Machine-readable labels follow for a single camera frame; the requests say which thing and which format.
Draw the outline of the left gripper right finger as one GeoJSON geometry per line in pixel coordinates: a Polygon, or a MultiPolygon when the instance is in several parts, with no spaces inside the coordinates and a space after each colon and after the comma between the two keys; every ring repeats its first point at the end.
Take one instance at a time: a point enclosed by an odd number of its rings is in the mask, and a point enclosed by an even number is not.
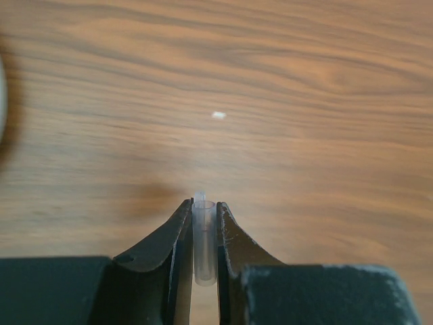
{"type": "Polygon", "coordinates": [[[220,324],[244,324],[242,270],[251,265],[283,265],[237,223],[226,202],[216,204],[220,324]]]}

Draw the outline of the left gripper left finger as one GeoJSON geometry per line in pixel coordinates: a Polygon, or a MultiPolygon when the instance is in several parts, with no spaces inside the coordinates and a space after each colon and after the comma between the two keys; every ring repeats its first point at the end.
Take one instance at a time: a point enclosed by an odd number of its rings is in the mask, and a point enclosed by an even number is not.
{"type": "Polygon", "coordinates": [[[104,270],[90,324],[189,324],[192,199],[104,270]]]}

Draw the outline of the clear pen cap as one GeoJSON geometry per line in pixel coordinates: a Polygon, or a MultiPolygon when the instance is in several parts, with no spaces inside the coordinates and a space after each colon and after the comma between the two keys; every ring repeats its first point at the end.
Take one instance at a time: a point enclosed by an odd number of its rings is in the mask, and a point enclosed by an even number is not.
{"type": "Polygon", "coordinates": [[[217,206],[196,192],[192,205],[193,270],[196,284],[212,286],[217,281],[217,206]]]}

